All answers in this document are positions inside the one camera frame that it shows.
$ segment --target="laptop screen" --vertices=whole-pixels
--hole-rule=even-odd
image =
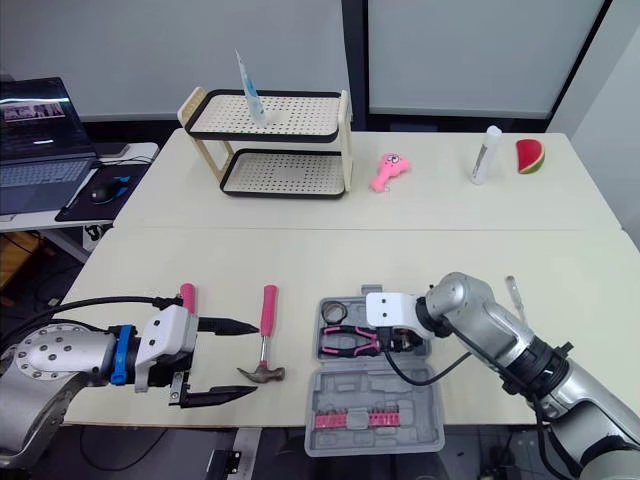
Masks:
[[[94,155],[60,78],[0,84],[0,160]]]

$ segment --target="laptop keyboard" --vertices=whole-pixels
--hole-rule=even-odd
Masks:
[[[74,182],[87,165],[86,160],[0,168],[0,187],[24,187],[45,183]]]

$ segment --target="hammer head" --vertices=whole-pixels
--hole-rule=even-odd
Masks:
[[[276,368],[275,370],[269,370],[266,365],[258,365],[255,372],[247,372],[241,368],[238,371],[247,377],[249,380],[255,383],[267,383],[271,380],[282,380],[284,378],[284,368]]]

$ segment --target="dish rack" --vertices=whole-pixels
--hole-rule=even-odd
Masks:
[[[242,90],[196,87],[178,110],[178,120],[228,195],[340,198],[351,189],[351,127],[346,91],[258,92],[267,114],[258,127],[249,114]],[[330,143],[340,151],[245,148],[234,151],[232,141]],[[221,142],[222,168],[204,141]]]

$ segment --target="laptop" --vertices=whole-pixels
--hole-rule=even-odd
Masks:
[[[97,159],[60,78],[0,84],[0,214],[59,210]]]

